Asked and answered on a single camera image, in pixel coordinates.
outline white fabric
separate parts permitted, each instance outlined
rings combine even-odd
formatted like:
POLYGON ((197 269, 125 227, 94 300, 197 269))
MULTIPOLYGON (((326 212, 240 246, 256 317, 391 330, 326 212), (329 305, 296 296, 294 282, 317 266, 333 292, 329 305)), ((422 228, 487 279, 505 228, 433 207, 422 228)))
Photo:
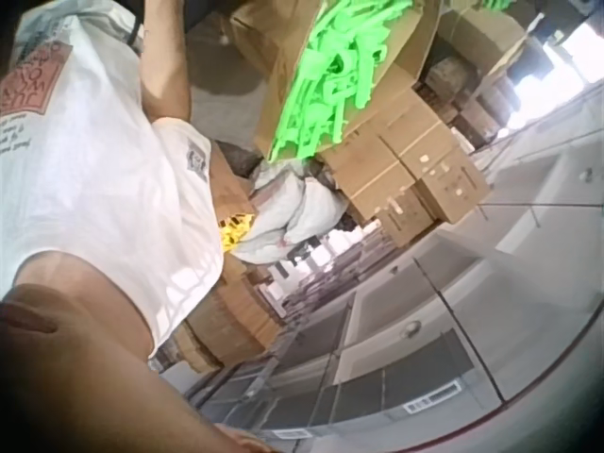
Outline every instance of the white fabric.
POLYGON ((291 170, 284 170, 250 198, 258 213, 243 239, 251 241, 264 233, 287 226, 302 203, 303 196, 304 181, 291 170))
POLYGON ((252 264, 272 264, 285 260, 287 254, 295 249, 295 244, 283 241, 284 229, 276 229, 258 237, 242 241, 230 253, 241 261, 252 264))
POLYGON ((314 177, 307 177, 304 182, 304 198, 287 225, 283 238, 286 243, 301 243, 330 232, 348 207, 348 201, 341 193, 332 192, 314 177))
POLYGON ((217 281, 222 249, 210 143, 143 115, 133 22, 110 0, 22 22, 0 106, 0 296, 27 258, 69 253, 130 297, 159 346, 217 281))
POLYGON ((300 159, 278 160, 277 162, 269 163, 263 160, 258 164, 251 176, 254 182, 254 189, 258 190, 272 182, 284 171, 291 171, 298 177, 307 176, 309 172, 309 162, 300 159))

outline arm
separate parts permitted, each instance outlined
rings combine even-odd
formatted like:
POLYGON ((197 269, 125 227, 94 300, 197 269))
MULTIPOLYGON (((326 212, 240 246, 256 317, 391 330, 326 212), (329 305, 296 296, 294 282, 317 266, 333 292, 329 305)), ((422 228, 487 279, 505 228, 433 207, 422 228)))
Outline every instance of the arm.
POLYGON ((187 73, 184 0, 145 0, 141 57, 143 110, 149 121, 170 117, 191 120, 187 73))

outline box flap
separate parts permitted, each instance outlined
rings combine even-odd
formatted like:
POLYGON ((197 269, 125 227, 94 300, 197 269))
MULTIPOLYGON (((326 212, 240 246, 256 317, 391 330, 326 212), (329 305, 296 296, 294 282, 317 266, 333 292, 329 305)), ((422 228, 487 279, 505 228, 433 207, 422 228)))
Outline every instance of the box flap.
POLYGON ((214 142, 210 158, 210 188, 216 219, 219 222, 237 214, 256 212, 249 201, 248 193, 228 166, 220 147, 214 142))
POLYGON ((501 11, 451 10, 438 26, 441 38, 487 76, 505 65, 526 38, 525 30, 501 11))
POLYGON ((424 0, 423 14, 419 24, 395 59, 395 63, 413 80, 419 78, 441 17, 442 0, 424 0))
POLYGON ((281 111, 294 83, 297 63, 306 48, 308 37, 323 2, 322 0, 273 0, 263 9, 267 17, 271 17, 268 8, 275 4, 278 4, 275 11, 288 11, 289 15, 273 14, 272 23, 268 20, 261 24, 257 23, 275 33, 274 36, 278 39, 277 60, 268 81, 254 140, 265 156, 270 154, 281 111))

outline hand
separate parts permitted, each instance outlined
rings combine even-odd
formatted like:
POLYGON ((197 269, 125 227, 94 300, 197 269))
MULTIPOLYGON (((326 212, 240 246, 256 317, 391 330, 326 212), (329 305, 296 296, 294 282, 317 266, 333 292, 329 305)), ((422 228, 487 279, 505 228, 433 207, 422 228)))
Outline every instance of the hand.
POLYGON ((249 453, 277 453, 272 447, 255 438, 250 433, 240 429, 229 428, 225 425, 216 425, 223 433, 235 441, 238 445, 247 449, 249 453))

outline printed graphic on shirt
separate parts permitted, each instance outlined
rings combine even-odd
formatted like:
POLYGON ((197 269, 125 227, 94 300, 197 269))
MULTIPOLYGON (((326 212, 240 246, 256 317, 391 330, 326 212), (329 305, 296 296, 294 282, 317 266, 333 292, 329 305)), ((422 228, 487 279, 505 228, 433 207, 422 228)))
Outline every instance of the printed graphic on shirt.
POLYGON ((72 49, 48 42, 29 54, 0 84, 0 117, 24 111, 44 115, 72 49))
POLYGON ((64 33, 73 24, 74 17, 60 17, 54 20, 40 20, 36 23, 36 31, 27 38, 27 42, 18 52, 17 64, 23 63, 29 54, 45 42, 69 42, 69 33, 64 33))
POLYGON ((208 169, 208 160, 199 146, 189 141, 189 151, 187 152, 187 169, 195 172, 205 182, 208 182, 206 175, 208 169))
POLYGON ((0 120, 0 156, 8 151, 25 151, 31 137, 25 130, 25 113, 0 120))

